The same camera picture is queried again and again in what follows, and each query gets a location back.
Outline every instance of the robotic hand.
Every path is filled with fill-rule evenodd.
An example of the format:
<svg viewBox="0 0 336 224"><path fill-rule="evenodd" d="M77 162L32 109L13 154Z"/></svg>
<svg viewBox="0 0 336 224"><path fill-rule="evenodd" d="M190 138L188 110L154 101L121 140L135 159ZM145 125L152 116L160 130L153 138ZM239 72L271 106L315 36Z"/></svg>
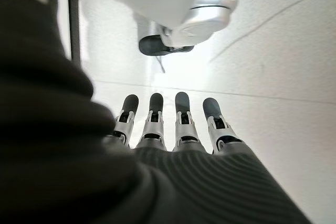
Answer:
<svg viewBox="0 0 336 224"><path fill-rule="evenodd" d="M122 0L138 16L139 50L149 56L189 52L224 29L238 0Z"/></svg>
<svg viewBox="0 0 336 224"><path fill-rule="evenodd" d="M116 125L109 138L120 141L129 147L129 141L134 125L134 117L138 109L139 99L131 94L126 97L122 110L116 119ZM175 123L175 148L179 151L206 152L197 135L195 122L190 112L189 97L180 92L175 97L176 123ZM166 151L163 134L163 98L159 93L151 96L148 117L140 141L136 148L152 147ZM213 98L207 98L203 102L203 110L208 124L208 131L213 146L213 154L227 154L228 152L246 149L249 147L241 141L225 121L220 111L218 102Z"/></svg>

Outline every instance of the white floor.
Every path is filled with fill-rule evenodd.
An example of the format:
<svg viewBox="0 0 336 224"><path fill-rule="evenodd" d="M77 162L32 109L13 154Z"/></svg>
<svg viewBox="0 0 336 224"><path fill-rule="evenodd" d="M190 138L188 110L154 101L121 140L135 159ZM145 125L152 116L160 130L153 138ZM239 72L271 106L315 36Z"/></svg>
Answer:
<svg viewBox="0 0 336 224"><path fill-rule="evenodd" d="M83 68L94 99L117 115L140 99L136 145L149 98L164 96L165 141L174 146L174 98L191 112L211 152L202 102L214 97L227 121L316 223L336 220L336 0L240 0L227 29L187 54L138 51L132 11L115 0L80 0Z"/></svg>

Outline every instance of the black fingertip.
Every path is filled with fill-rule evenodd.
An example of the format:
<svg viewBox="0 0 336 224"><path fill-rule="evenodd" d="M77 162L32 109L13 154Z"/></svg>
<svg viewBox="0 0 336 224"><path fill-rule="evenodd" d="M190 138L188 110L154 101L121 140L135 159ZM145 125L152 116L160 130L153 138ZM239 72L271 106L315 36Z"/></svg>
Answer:
<svg viewBox="0 0 336 224"><path fill-rule="evenodd" d="M181 111L182 113L186 113L187 111L190 111L189 96L185 92L176 94L175 108L176 112Z"/></svg>
<svg viewBox="0 0 336 224"><path fill-rule="evenodd" d="M219 118L219 116L222 115L218 102L213 98L207 98L204 100L203 111L206 119L208 119L209 116Z"/></svg>
<svg viewBox="0 0 336 224"><path fill-rule="evenodd" d="M149 110L153 112L162 112L163 109L163 97L160 93L154 93L151 96L151 100L149 102Z"/></svg>
<svg viewBox="0 0 336 224"><path fill-rule="evenodd" d="M122 109L124 110L124 112L133 111L133 113L136 114L136 111L138 110L138 105L139 98L135 94L130 94L125 98Z"/></svg>

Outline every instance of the silver metal joint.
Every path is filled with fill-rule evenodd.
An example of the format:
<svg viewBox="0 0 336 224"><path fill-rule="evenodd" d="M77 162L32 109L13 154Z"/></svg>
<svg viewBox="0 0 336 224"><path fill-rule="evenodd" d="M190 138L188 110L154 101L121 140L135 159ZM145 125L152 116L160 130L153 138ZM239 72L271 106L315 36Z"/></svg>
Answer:
<svg viewBox="0 0 336 224"><path fill-rule="evenodd" d="M191 113L188 111L188 124L182 124L182 113L181 111L176 114L176 123L175 123L175 139L176 146L179 146L181 143L199 143L199 138L197 135L195 123L191 117Z"/></svg>
<svg viewBox="0 0 336 224"><path fill-rule="evenodd" d="M119 131L121 133L124 134L124 145L128 146L129 145L129 142L130 142L130 137L131 137L131 134L132 134L132 130L133 130L133 126L134 126L134 113L133 111L130 111L129 112L129 115L128 115L128 118L127 118L127 121L124 123L124 122L120 122L120 116L122 115L122 113L124 112L124 110L122 110L119 114L119 116L117 117L116 119L116 125L114 127L114 131Z"/></svg>
<svg viewBox="0 0 336 224"><path fill-rule="evenodd" d="M214 153L218 153L226 145L224 141L220 139L224 136L231 136L236 138L237 141L241 141L236 135L236 133L233 131L231 126L225 121L224 117L222 115L219 117L222 119L224 123L223 129L217 129L213 116L209 116L207 120L208 131L210 135L211 144L214 149Z"/></svg>
<svg viewBox="0 0 336 224"><path fill-rule="evenodd" d="M164 134L163 134L163 118L162 118L162 112L159 111L158 112L158 122L152 122L152 114L153 111L151 110L148 113L148 117L145 121L145 126L143 128L143 132L142 132L142 136L140 138L140 141L142 141L143 139L146 138L146 135L148 134L156 134L159 136L158 140L162 142L162 144L164 145Z"/></svg>

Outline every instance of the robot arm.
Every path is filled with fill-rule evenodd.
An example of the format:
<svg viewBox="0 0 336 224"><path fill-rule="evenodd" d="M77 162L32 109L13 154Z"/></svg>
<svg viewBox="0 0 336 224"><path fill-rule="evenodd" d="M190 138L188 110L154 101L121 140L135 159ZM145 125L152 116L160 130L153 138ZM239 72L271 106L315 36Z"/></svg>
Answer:
<svg viewBox="0 0 336 224"><path fill-rule="evenodd" d="M224 29L238 0L122 1L142 19L138 25L140 51L160 56L190 51Z"/></svg>

